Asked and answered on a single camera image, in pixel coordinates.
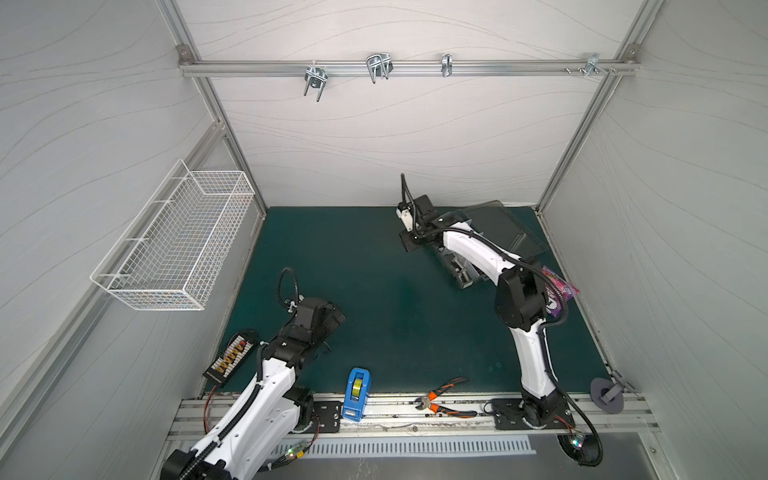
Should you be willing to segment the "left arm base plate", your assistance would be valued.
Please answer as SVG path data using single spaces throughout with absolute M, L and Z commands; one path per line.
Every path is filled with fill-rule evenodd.
M 341 428 L 342 403 L 339 401 L 317 401 L 300 406 L 299 422 L 292 430 L 295 434 L 319 432 L 335 434 Z

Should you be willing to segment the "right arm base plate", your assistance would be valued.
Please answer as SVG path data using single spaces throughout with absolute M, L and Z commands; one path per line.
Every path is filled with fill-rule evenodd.
M 497 430 L 567 430 L 574 427 L 572 410 L 557 391 L 549 396 L 534 398 L 494 398 L 490 415 Z

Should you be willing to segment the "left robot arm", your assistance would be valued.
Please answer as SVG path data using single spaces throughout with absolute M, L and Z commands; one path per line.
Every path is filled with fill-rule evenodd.
M 315 297 L 296 302 L 289 313 L 277 335 L 258 349 L 260 366 L 245 390 L 190 450 L 170 454 L 162 479 L 252 479 L 284 437 L 310 425 L 313 393 L 297 379 L 346 316 Z

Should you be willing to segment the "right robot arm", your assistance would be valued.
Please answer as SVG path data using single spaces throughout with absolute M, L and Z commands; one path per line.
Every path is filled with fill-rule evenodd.
M 526 424 L 544 428 L 565 401 L 551 364 L 546 330 L 546 289 L 552 283 L 542 269 L 474 230 L 466 220 L 440 216 L 426 195 L 401 192 L 398 218 L 404 248 L 435 245 L 460 256 L 496 286 L 494 311 L 511 332 L 521 368 L 522 416 Z

